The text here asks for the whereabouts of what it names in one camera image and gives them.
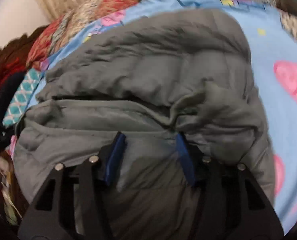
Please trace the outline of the blue Peppa Pig blanket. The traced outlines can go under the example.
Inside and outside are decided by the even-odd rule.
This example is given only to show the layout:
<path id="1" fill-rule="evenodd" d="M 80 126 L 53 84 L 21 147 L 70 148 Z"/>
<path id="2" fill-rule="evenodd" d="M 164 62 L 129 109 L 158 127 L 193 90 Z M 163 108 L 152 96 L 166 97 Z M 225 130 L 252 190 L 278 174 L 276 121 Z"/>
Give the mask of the blue Peppa Pig blanket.
<path id="1" fill-rule="evenodd" d="M 53 165 L 84 161 L 126 134 L 112 206 L 184 233 L 195 195 L 176 133 L 206 155 L 243 163 L 297 223 L 297 42 L 274 7 L 246 0 L 147 0 L 100 18 L 50 58 L 17 125 L 15 172 L 33 200 Z"/>

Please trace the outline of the cream black-spotted fleece garment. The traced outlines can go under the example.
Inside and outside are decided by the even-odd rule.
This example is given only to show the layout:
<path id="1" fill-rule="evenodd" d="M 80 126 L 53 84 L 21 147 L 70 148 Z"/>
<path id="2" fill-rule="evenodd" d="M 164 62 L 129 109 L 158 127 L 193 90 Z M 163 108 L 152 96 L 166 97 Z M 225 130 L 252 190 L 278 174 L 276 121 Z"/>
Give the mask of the cream black-spotted fleece garment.
<path id="1" fill-rule="evenodd" d="M 280 11 L 280 20 L 283 28 L 297 41 L 297 16 Z"/>

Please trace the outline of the carved dark wooden headboard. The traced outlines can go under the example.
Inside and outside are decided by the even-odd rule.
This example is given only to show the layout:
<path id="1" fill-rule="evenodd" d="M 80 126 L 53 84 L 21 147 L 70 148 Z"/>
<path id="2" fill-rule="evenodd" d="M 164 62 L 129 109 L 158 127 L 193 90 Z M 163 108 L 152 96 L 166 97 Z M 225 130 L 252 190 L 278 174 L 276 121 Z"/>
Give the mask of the carved dark wooden headboard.
<path id="1" fill-rule="evenodd" d="M 39 27 L 31 35 L 24 34 L 0 48 L 0 89 L 10 76 L 27 70 L 29 51 L 44 29 L 45 26 Z"/>

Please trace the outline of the grey puffer jacket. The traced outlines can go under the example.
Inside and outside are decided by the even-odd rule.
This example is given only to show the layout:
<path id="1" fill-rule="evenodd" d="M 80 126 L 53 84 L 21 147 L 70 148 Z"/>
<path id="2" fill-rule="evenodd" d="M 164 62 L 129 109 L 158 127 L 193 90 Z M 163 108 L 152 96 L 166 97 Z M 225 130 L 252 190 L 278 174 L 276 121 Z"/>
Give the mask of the grey puffer jacket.
<path id="1" fill-rule="evenodd" d="M 238 22 L 165 13 L 92 37 L 17 125 L 20 239 L 281 239 Z"/>

